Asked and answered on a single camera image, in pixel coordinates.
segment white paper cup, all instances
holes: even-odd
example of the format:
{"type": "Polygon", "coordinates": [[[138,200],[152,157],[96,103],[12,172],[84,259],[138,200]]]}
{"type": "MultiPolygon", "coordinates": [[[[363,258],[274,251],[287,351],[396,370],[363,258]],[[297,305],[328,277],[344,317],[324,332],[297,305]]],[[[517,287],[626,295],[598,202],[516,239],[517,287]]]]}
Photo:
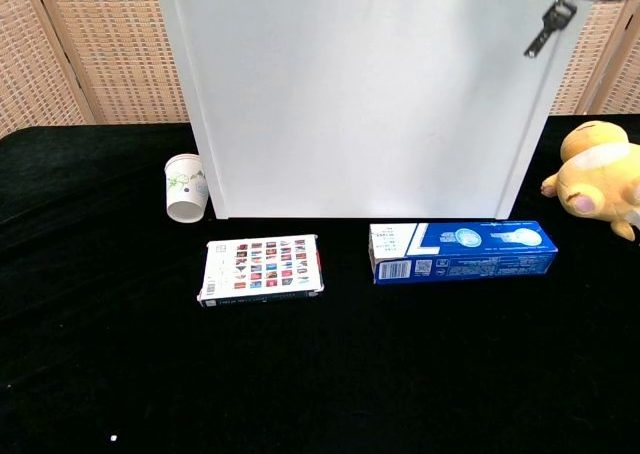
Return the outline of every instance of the white paper cup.
{"type": "Polygon", "coordinates": [[[202,219],[209,189],[200,157],[178,154],[167,161],[164,173],[167,179],[167,215],[183,223],[202,219]]]}

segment white cabinet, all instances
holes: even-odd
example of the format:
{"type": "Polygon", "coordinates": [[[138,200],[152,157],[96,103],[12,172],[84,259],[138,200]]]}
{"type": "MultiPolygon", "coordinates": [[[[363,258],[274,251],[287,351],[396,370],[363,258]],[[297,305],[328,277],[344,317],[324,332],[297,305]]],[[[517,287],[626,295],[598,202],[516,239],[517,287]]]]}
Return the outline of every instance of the white cabinet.
{"type": "Polygon", "coordinates": [[[589,10],[553,0],[160,0],[226,217],[509,215],[589,10]]]}

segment black cloth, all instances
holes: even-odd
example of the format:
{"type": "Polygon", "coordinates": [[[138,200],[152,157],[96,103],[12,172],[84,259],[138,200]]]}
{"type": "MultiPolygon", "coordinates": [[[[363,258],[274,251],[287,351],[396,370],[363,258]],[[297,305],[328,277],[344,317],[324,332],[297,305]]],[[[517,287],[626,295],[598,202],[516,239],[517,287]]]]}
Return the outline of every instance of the black cloth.
{"type": "Polygon", "coordinates": [[[558,246],[546,276],[399,287],[367,220],[169,220],[188,125],[10,135],[0,452],[638,452],[640,247],[539,194],[586,119],[549,119],[513,210],[558,246]],[[304,233],[322,297],[196,304],[208,240],[304,233]]]}

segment blue box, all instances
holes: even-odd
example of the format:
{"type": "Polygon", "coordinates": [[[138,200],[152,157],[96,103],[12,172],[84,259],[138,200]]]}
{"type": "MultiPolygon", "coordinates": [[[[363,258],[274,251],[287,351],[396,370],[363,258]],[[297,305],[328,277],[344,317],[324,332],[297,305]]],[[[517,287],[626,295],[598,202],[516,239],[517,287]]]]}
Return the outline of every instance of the blue box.
{"type": "Polygon", "coordinates": [[[558,249],[535,221],[371,224],[376,284],[545,274],[558,249]]]}

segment yellow plush toy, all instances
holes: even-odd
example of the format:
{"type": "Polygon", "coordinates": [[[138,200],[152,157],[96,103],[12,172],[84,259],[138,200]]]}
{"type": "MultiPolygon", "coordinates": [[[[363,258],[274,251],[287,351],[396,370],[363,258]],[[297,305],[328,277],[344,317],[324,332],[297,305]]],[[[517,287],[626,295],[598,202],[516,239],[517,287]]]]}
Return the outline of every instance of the yellow plush toy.
{"type": "Polygon", "coordinates": [[[631,225],[640,229],[640,146],[620,126],[589,121],[564,139],[560,157],[564,164],[542,183],[542,194],[558,196],[574,216],[610,222],[633,241],[631,225]]]}

